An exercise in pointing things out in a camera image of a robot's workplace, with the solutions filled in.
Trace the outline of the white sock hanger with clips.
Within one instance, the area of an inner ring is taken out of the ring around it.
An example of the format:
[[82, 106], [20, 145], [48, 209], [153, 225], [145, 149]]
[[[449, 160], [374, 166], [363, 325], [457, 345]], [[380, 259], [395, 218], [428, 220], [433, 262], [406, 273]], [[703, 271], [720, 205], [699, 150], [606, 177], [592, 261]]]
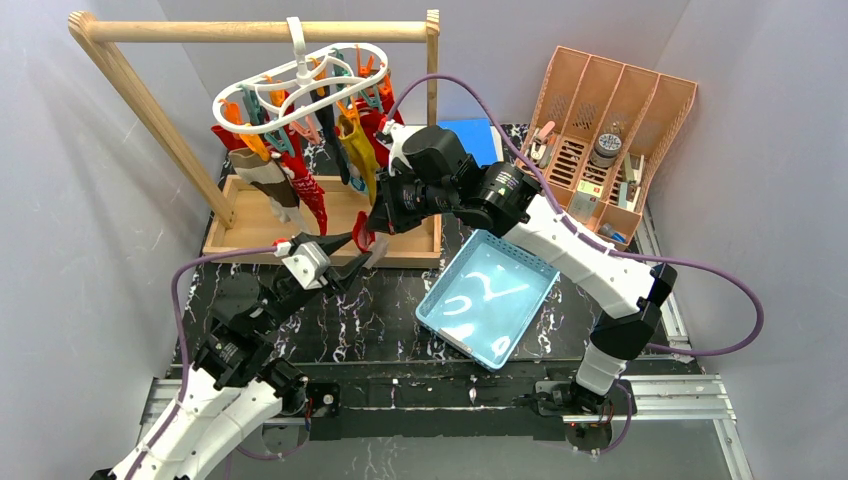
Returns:
[[[341, 42], [308, 53], [300, 19], [289, 17], [286, 24], [294, 59], [231, 84], [213, 101], [218, 125], [248, 145], [285, 136], [288, 125], [378, 85], [389, 71], [388, 56], [376, 45]], [[340, 57], [347, 49], [368, 51], [380, 60], [379, 69], [360, 75]]]

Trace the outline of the beige sock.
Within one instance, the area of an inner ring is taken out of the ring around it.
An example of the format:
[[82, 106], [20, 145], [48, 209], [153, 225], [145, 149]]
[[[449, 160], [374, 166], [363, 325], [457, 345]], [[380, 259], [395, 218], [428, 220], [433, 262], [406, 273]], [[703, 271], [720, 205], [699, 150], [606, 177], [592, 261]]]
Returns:
[[362, 253], [370, 253], [363, 267], [371, 269], [380, 262], [388, 252], [388, 237], [381, 233], [375, 233], [367, 227], [368, 214], [359, 211], [352, 228], [352, 239], [354, 244]]

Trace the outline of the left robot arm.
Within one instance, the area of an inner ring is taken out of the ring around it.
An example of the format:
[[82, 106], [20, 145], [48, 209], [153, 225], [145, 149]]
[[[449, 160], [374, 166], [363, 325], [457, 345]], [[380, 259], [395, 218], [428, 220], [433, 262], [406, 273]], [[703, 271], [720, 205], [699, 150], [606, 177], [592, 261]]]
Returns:
[[373, 233], [279, 239], [281, 265], [269, 284], [239, 273], [223, 280], [212, 328], [183, 356], [178, 392], [117, 465], [95, 479], [204, 479], [264, 421], [309, 407], [308, 378], [273, 359], [269, 335], [318, 296], [341, 294], [376, 253]]

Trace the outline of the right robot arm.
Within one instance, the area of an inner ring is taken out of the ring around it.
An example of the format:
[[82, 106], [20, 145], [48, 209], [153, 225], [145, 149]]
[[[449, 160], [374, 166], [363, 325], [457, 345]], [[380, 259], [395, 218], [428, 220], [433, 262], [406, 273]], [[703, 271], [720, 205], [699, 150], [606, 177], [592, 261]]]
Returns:
[[596, 300], [602, 313], [563, 402], [598, 412], [654, 334], [676, 270], [663, 261], [649, 267], [624, 258], [557, 212], [534, 176], [508, 162], [478, 165], [451, 130], [388, 121], [376, 139], [388, 148], [389, 163], [376, 175], [368, 230], [404, 233], [430, 216], [450, 213], [535, 255]]

